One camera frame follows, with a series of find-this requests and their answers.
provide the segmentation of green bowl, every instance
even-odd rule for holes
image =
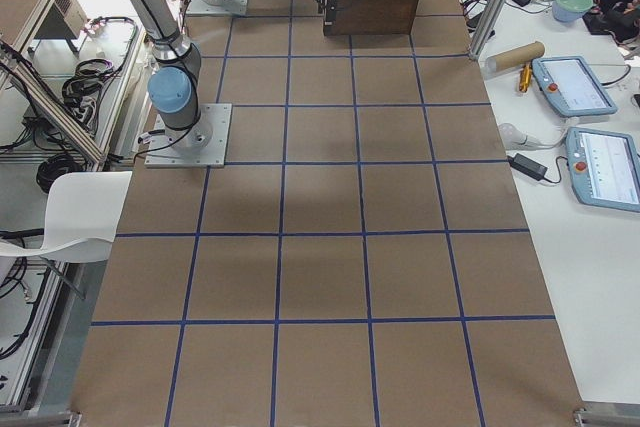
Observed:
[[[553,16],[561,22],[579,19],[593,7],[593,0],[554,0]]]

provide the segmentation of power adapter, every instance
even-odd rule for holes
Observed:
[[[509,165],[511,168],[522,172],[533,180],[540,181],[544,179],[544,176],[547,173],[547,168],[544,165],[539,164],[535,160],[531,160],[529,157],[525,157],[524,155],[516,154],[515,157],[508,156],[507,159],[509,159]]]

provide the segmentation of white chair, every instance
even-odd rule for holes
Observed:
[[[49,191],[40,248],[0,242],[0,257],[42,257],[70,263],[107,260],[130,180],[131,172],[73,172],[58,177]],[[84,298],[53,262],[47,263]]]

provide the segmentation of yellow screwdriver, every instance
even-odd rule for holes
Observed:
[[[520,83],[518,84],[518,90],[520,92],[526,92],[531,85],[531,62],[524,64],[524,67],[520,71]]]

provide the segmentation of white cable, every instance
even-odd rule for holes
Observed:
[[[521,132],[515,125],[508,122],[500,124],[498,126],[498,131],[500,132],[500,137],[502,138],[502,143],[504,144],[506,150],[553,149],[559,146],[564,141],[569,128],[578,125],[579,120],[580,119],[578,117],[569,117],[567,120],[565,120],[560,138],[552,144],[545,144],[536,137]]]

